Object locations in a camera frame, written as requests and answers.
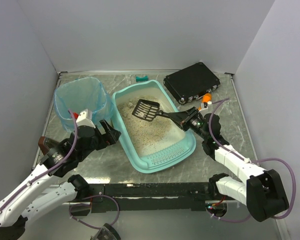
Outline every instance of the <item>trash bin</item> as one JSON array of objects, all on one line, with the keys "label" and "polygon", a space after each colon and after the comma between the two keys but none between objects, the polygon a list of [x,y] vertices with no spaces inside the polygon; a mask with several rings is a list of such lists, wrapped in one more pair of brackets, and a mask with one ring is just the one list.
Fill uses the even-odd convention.
[{"label": "trash bin", "polygon": [[92,121],[99,128],[99,121],[105,119],[109,122],[114,110],[110,95],[95,77],[85,77],[61,85],[54,91],[53,104],[67,132],[75,129],[68,109],[77,114],[85,109],[91,110]]}]

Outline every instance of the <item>litter scoop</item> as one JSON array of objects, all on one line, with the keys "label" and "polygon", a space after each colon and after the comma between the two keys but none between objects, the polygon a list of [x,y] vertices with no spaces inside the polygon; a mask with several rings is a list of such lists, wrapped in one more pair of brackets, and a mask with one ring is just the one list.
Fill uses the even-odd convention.
[{"label": "litter scoop", "polygon": [[[148,122],[152,122],[157,116],[168,118],[183,131],[192,129],[202,138],[210,136],[208,122],[211,113],[208,113],[203,117],[196,107],[179,112],[164,112],[160,110],[160,103],[139,99],[132,115]],[[213,134],[218,136],[220,134],[220,128],[219,116],[214,115],[212,118]]]}]

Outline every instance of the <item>robotic arm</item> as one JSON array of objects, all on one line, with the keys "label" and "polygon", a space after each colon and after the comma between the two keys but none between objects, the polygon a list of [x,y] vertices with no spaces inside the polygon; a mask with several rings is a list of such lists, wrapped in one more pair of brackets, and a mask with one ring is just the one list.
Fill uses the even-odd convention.
[{"label": "robotic arm", "polygon": [[266,170],[253,164],[239,154],[221,136],[219,116],[208,113],[203,117],[195,107],[181,112],[163,112],[158,102],[143,99],[138,101],[132,114],[148,122],[156,116],[169,118],[183,131],[191,129],[203,139],[204,152],[241,180],[237,181],[225,173],[214,175],[209,179],[209,192],[213,197],[221,199],[226,195],[243,203],[259,222],[289,208],[280,175],[273,169]]},{"label": "robotic arm", "polygon": [[[40,163],[15,190],[0,201],[0,240],[16,240],[24,233],[25,227],[52,209],[86,197],[88,183],[80,175],[72,175],[56,190],[38,198],[46,188],[75,169],[92,151],[104,149],[118,141],[121,135],[119,131],[101,120],[105,131],[101,134],[91,121],[91,116],[87,109],[78,116],[77,141],[74,147],[73,133],[61,142],[46,137],[40,139],[44,153]],[[73,151],[65,160],[71,148]]]}]

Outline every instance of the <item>table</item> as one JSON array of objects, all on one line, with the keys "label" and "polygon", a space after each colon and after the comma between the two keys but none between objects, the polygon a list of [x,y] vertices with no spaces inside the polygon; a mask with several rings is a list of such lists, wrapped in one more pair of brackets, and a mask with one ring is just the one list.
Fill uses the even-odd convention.
[{"label": "table", "polygon": [[[173,98],[163,85],[163,79],[168,74],[171,74],[171,72],[63,72],[60,74],[58,85],[69,83],[79,78],[95,77],[102,82],[104,88],[112,95],[116,91],[135,84],[136,76],[144,77],[147,75],[150,80],[154,79],[161,83],[180,111],[194,106],[199,107],[199,101],[180,105]],[[216,112],[220,116],[221,134],[242,155],[255,159],[254,149],[246,128],[232,76],[224,73],[215,73],[215,75],[220,79],[221,84],[212,93],[212,100],[217,101],[226,97],[230,98]],[[63,129],[54,107],[49,113],[44,135],[57,141],[61,141],[69,136],[69,133]],[[157,191],[157,194],[154,194],[154,196],[174,196],[179,191],[183,191],[181,195],[184,196],[189,191],[191,193],[200,193],[202,191],[204,198],[207,199],[207,184],[210,177],[219,173],[226,173],[233,177],[233,174],[226,167],[207,156],[202,149],[202,140],[198,136],[195,136],[195,138],[196,148],[191,156],[179,164],[160,172],[145,174],[135,170],[120,143],[117,143],[91,153],[76,169],[67,173],[58,183],[66,181],[73,174],[80,174],[90,185],[95,186],[96,192],[101,190],[104,193],[105,188],[107,188],[108,191],[106,192],[112,196],[116,194],[118,196],[154,194],[153,191],[144,192],[149,188],[156,187],[158,189],[159,187],[159,192],[161,193],[159,194]],[[35,159],[36,163],[41,156],[41,152],[38,152]]]}]

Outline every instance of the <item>textured litter box ramp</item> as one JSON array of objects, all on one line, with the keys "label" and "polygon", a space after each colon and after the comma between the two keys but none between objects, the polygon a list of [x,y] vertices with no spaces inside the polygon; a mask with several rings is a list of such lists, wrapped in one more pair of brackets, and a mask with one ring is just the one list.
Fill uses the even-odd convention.
[{"label": "textured litter box ramp", "polygon": [[164,111],[178,112],[160,83],[150,80],[128,86],[113,94],[114,114],[111,120],[114,128],[121,132],[119,141],[132,166],[141,173],[150,174],[169,168],[190,156],[196,148],[196,139],[191,131],[184,132],[171,121],[171,128],[161,140],[136,151],[118,106],[127,103],[132,98],[147,95],[157,98]]}]

